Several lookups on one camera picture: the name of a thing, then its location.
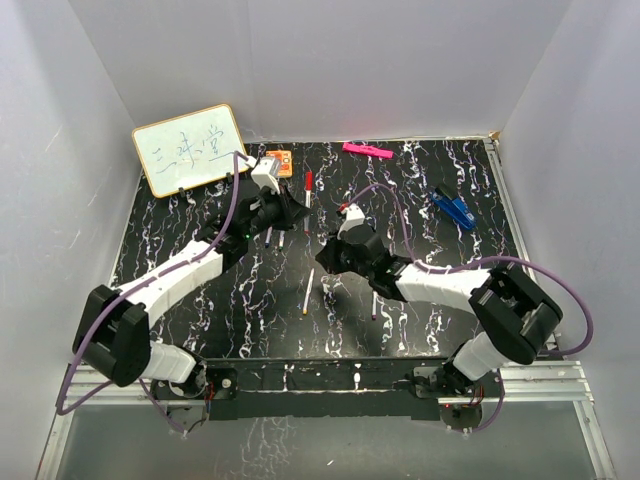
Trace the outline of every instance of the red marker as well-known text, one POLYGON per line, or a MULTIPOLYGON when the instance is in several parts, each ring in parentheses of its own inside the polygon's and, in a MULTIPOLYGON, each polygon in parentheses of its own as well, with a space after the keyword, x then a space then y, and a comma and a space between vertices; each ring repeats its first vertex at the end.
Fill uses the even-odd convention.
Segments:
POLYGON ((342 150, 344 152, 371 155, 372 157, 380 157, 380 158, 393 157, 393 152, 391 150, 383 150, 382 148, 376 148, 370 145, 354 145, 353 143, 349 143, 349 142, 344 142, 342 144, 342 150))
MULTIPOLYGON (((313 174, 311 172, 307 172, 304 181, 304 190, 305 190, 305 198, 304 198, 304 206, 307 208, 311 208, 311 187, 313 185, 313 174)), ((309 216, 304 217, 304 233, 309 233, 309 216)))

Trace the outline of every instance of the wall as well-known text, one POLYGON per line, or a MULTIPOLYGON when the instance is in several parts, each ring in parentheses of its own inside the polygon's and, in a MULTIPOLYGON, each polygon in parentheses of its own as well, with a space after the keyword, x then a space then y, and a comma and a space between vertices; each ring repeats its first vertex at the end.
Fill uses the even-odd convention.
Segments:
POLYGON ((70 0, 136 125, 229 103, 245 141, 501 130, 569 0, 70 0))
POLYGON ((68 3, 0 11, 0 477, 20 480, 35 476, 140 166, 133 123, 68 3))
MULTIPOLYGON (((532 256, 586 297, 584 362, 621 479, 638 478, 640 4, 574 2, 502 134, 532 256)), ((564 345, 582 339, 569 309, 564 345)))

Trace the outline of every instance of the small whiteboard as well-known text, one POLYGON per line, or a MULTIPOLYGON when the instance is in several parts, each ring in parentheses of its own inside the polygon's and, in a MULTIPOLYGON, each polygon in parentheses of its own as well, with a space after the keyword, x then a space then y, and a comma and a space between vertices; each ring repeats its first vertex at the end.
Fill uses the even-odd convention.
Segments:
MULTIPOLYGON (((157 198, 225 178, 233 152, 246 153, 229 105, 136 128, 133 143, 157 198)), ((241 172, 249 169, 244 161, 241 172)))

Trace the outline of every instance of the orange box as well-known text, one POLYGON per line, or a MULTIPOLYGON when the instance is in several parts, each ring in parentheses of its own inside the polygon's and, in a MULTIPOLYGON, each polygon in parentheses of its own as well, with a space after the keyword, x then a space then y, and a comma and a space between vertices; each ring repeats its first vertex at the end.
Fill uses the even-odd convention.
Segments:
POLYGON ((293 175, 293 159, 289 150, 269 150, 265 153, 268 157, 276 157, 280 160, 278 177, 290 177, 293 175))

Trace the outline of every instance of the blue stapler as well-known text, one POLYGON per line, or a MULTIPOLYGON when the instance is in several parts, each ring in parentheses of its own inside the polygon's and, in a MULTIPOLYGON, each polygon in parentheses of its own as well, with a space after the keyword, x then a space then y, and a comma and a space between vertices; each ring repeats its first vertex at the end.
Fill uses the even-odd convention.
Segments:
POLYGON ((465 230, 476 226, 476 217, 469 211, 469 207, 445 184, 439 184, 431 192, 431 199, 465 230))

